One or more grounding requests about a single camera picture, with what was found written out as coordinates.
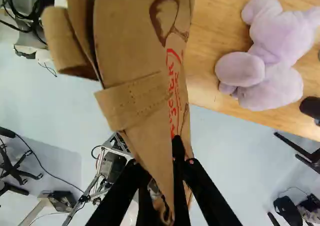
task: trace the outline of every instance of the light blue floor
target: light blue floor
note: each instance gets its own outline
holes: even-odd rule
[[[0,125],[80,154],[80,186],[85,189],[95,173],[90,150],[111,135],[93,96],[100,90],[99,83],[63,75],[55,78],[37,62],[17,57],[8,46],[0,45],[0,56]],[[320,197],[319,176],[295,159],[295,152],[273,136],[273,129],[196,106],[190,111],[194,154],[244,226],[271,226],[267,211],[272,210],[278,193],[288,187],[298,186]],[[308,149],[320,147],[288,137]],[[294,200],[304,197],[294,189],[287,193]],[[22,200],[9,193],[1,197],[0,204],[6,204],[3,200],[19,203],[19,210],[1,219],[6,226],[17,225],[37,203],[35,197]],[[84,225],[93,210],[86,205],[70,226]],[[196,203],[190,217],[193,225],[206,225]],[[32,226],[56,226],[64,218],[52,215]]]

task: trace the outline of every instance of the black device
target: black device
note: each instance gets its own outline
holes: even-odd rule
[[[320,98],[307,97],[300,104],[300,111],[315,119],[315,123],[320,126]]]
[[[209,226],[241,226],[241,222],[200,162],[195,158],[185,160],[185,148],[178,135],[172,140],[172,156],[174,224],[183,226],[191,224],[183,187],[184,180],[191,188]],[[160,220],[159,212],[153,207],[150,193],[147,190],[151,179],[150,174],[140,164],[134,159],[130,160],[86,225],[120,225],[137,189],[139,189],[139,211],[136,225],[164,225]],[[164,212],[164,219],[169,217],[168,212],[168,210]]]

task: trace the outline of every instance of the cardboard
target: cardboard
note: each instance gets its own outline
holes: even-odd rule
[[[185,157],[193,157],[183,64],[194,0],[94,0],[92,18],[92,0],[68,4],[70,30],[104,88],[95,94],[100,108],[111,129],[121,133],[136,160],[156,180],[171,210],[166,223],[172,224],[171,139],[181,135]],[[81,15],[76,4],[90,10]],[[44,12],[44,31],[52,57],[59,61],[63,53],[50,30],[49,13]],[[90,19],[93,36],[88,32]],[[185,188],[189,201],[191,191]],[[158,202],[157,208],[163,212],[165,206]]]

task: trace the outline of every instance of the black cable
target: black cable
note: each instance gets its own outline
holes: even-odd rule
[[[4,25],[14,29],[14,30],[17,30],[19,32],[23,32],[23,33],[29,33],[29,32],[33,32],[35,34],[35,36],[38,38],[38,40],[42,43],[44,43],[45,45],[46,42],[43,41],[38,33],[37,33],[37,26],[40,24],[40,16],[41,16],[41,13],[43,12],[44,8],[45,8],[45,0],[36,0],[36,2],[34,3],[33,7],[32,7],[32,11],[29,15],[24,15],[24,14],[21,14],[20,12],[18,12],[14,6],[14,3],[13,3],[13,0],[2,0],[2,5],[1,7],[4,8],[4,10],[6,11],[6,13],[13,19],[13,20],[16,20],[7,10],[6,8],[6,4],[9,4],[10,6],[10,9],[12,11],[12,13],[15,15],[15,17],[19,18],[19,19],[22,19],[22,20],[29,20],[31,21],[32,23],[30,25],[27,25],[26,23],[26,26],[28,26],[28,29],[27,30],[23,30],[23,29],[20,29],[19,27],[16,27],[14,25],[11,25],[5,21],[2,21],[0,20],[0,23],[3,23]]]
[[[43,68],[46,68],[54,77],[58,77],[56,71],[54,69],[52,69],[51,67],[47,67],[45,62],[44,62],[44,66],[41,65],[39,62],[38,62],[38,64],[40,66],[42,66]]]
[[[49,173],[49,172],[42,166],[42,164],[41,164],[38,156],[37,156],[37,155],[35,154],[35,152],[30,148],[30,146],[26,143],[26,141],[24,141],[23,138],[20,137],[18,134],[16,134],[16,135],[17,135],[18,138],[21,139],[22,142],[24,142],[24,144],[25,144],[25,145],[29,148],[29,150],[33,153],[33,155],[35,156],[36,160],[38,161],[40,167],[41,167],[47,174],[49,174],[51,177],[54,177],[54,178],[56,178],[56,179],[58,179],[58,180],[60,180],[60,181],[62,181],[62,182],[65,182],[65,183],[69,184],[70,186],[72,186],[72,187],[78,189],[80,192],[84,193],[84,191],[82,191],[80,188],[78,188],[78,187],[75,186],[74,184],[69,183],[69,182],[65,181],[64,179],[59,178],[59,177],[54,176],[54,175],[52,175],[51,173]]]
[[[82,207],[81,208],[79,208],[77,211],[75,211],[75,213],[74,213],[74,215],[73,215],[73,217],[75,216],[75,214],[78,212],[78,211],[80,211],[81,209],[83,209],[83,207],[85,206],[85,204],[86,204],[87,202],[84,202],[83,203],[83,205],[82,205]]]
[[[66,212],[52,212],[52,213],[48,213],[48,214],[42,215],[42,216],[40,216],[40,217],[37,217],[35,220],[33,220],[33,221],[29,224],[29,226],[30,226],[31,224],[33,224],[35,221],[37,221],[39,218],[42,218],[42,217],[45,217],[45,216],[49,216],[49,215],[53,215],[53,214],[62,214],[62,213],[66,213]]]
[[[278,194],[278,197],[280,196],[280,194],[285,193],[285,192],[289,191],[289,190],[292,189],[292,188],[298,189],[299,191],[303,192],[303,193],[308,197],[308,194],[307,194],[305,191],[302,191],[302,190],[301,190],[300,188],[298,188],[298,187],[289,187],[289,188],[287,188],[285,191],[280,192],[280,193]]]
[[[0,147],[1,146],[4,146],[4,152],[7,154],[7,149],[6,149],[6,144],[3,142],[3,140],[0,138],[0,141],[1,141],[1,145],[0,145]],[[4,169],[2,169],[2,172],[1,172],[1,174],[0,174],[0,178],[2,177],[2,175],[4,174],[4,172],[5,172],[5,170]]]
[[[97,160],[98,158],[94,156],[94,150],[98,147],[101,147],[102,145],[99,146],[95,146],[92,150],[91,150],[91,157],[93,157],[95,160]]]

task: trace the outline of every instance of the chair leg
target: chair leg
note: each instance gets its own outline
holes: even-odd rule
[[[34,176],[33,174],[29,173],[29,172],[25,172],[25,171],[20,171],[17,170],[18,174],[24,177],[29,177],[32,178],[34,180],[39,180],[41,179],[44,175],[42,173],[40,173],[38,176]]]
[[[281,141],[285,142],[286,144],[288,144],[290,147],[292,147],[295,151],[297,151],[298,153],[302,154],[303,156],[305,156],[306,158],[308,158],[310,161],[312,161],[313,157],[311,153],[308,153],[307,151],[305,151],[303,148],[301,148],[300,146],[296,145],[295,143],[291,142],[289,139],[285,138],[284,136],[282,136],[281,134],[275,132],[274,135],[279,138]]]
[[[301,157],[299,154],[296,154],[295,157],[301,162],[303,162],[305,165],[307,165],[308,167],[312,168],[314,171],[320,174],[320,168],[314,167],[314,165],[308,160],[306,160],[304,157]]]

